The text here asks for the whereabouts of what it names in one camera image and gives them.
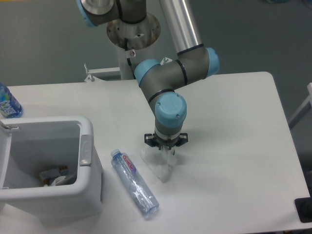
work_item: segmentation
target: black ring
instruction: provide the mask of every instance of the black ring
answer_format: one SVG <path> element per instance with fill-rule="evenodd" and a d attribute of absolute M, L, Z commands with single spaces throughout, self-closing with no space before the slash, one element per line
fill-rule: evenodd
<path fill-rule="evenodd" d="M 187 74 L 186 74 L 185 68 L 184 68 L 184 66 L 183 66 L 183 64 L 182 64 L 182 62 L 180 60 L 177 59 L 175 61 L 180 65 L 180 68 L 181 68 L 181 70 L 183 72 L 183 76 L 184 76 L 184 85 L 187 85 L 188 84 L 188 80 L 187 80 Z"/>
<path fill-rule="evenodd" d="M 151 96 L 151 98 L 148 100 L 148 104 L 150 104 L 153 101 L 153 99 L 156 98 L 158 95 L 161 95 L 161 94 L 166 93 L 166 92 L 175 92 L 175 91 L 173 89 L 160 90 L 157 93 L 155 93 L 153 96 Z"/>
<path fill-rule="evenodd" d="M 202 47 L 202 46 L 204 46 L 203 43 L 202 43 L 202 44 L 199 44 L 199 45 L 196 45 L 196 46 L 193 46 L 193 47 L 191 47 L 191 48 L 188 48 L 188 49 L 186 49 L 186 50 L 182 50 L 182 51 L 180 51 L 179 53 L 177 53 L 177 55 L 178 55 L 178 56 L 179 56 L 179 55 L 182 55 L 182 54 L 184 54 L 184 53 L 186 53 L 186 52 L 189 52 L 189 51 L 191 51 L 191 50 L 197 49 L 197 48 Z"/>
<path fill-rule="evenodd" d="M 136 24 L 136 23 L 141 23 L 143 20 L 145 20 L 145 18 L 146 18 L 146 14 L 145 14 L 145 16 L 142 18 L 142 19 L 139 19 L 139 20 L 137 20 L 137 21 L 126 21 L 126 20 L 124 20 L 124 19 L 122 19 L 122 18 L 120 18 L 120 20 L 122 21 L 122 22 L 124 22 L 124 23 L 127 23 L 127 24 Z"/>

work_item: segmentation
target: metal bracket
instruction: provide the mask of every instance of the metal bracket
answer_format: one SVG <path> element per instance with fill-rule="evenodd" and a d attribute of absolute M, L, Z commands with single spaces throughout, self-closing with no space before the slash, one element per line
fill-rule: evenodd
<path fill-rule="evenodd" d="M 169 63 L 169 62 L 172 62 L 172 59 L 171 59 L 171 58 L 164 57 L 164 58 L 162 59 L 162 61 L 160 62 L 160 65 L 164 65 L 164 64 Z"/>
<path fill-rule="evenodd" d="M 11 127 L 11 126 L 7 126 L 5 125 L 1 120 L 0 120 L 0 126 L 2 127 L 2 129 L 4 129 L 5 131 L 15 131 L 15 130 L 20 130 L 19 127 Z"/>
<path fill-rule="evenodd" d="M 91 69 L 87 68 L 87 64 L 84 64 L 84 69 L 86 71 L 87 78 L 85 82 L 94 82 L 99 80 L 115 80 L 115 76 L 120 76 L 119 67 L 111 68 L 101 68 L 101 69 Z"/>
<path fill-rule="evenodd" d="M 307 112 L 312 108 L 312 83 L 308 85 L 310 95 L 301 103 L 298 109 L 292 114 L 289 119 L 288 126 L 292 129 Z"/>

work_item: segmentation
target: trash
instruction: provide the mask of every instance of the trash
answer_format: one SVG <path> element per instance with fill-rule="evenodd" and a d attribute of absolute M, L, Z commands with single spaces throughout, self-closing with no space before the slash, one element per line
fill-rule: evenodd
<path fill-rule="evenodd" d="M 73 184 L 77 179 L 76 175 L 62 175 L 56 178 L 50 186 L 69 185 Z"/>
<path fill-rule="evenodd" d="M 50 186 L 57 178 L 66 176 L 68 174 L 68 167 L 53 168 L 48 171 L 40 172 L 39 177 L 43 184 Z"/>

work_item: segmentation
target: metal pole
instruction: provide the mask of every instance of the metal pole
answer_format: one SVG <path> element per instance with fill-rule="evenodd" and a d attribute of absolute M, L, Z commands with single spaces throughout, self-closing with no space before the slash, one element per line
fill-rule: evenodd
<path fill-rule="evenodd" d="M 159 1 L 177 53 L 201 44 L 189 0 Z"/>

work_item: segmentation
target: white table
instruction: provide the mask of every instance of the white table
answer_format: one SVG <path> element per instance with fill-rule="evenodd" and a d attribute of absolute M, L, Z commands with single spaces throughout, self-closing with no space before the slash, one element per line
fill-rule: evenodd
<path fill-rule="evenodd" d="M 310 228 L 294 200 L 308 189 L 273 78 L 268 73 L 217 75 L 177 92 L 188 104 L 178 164 L 162 183 L 142 161 L 154 116 L 135 80 L 10 87 L 23 117 L 85 115 L 93 123 L 104 168 L 100 215 L 44 220 L 6 205 L 0 232 L 75 234 L 227 234 Z M 160 203 L 144 220 L 110 164 L 127 152 Z"/>

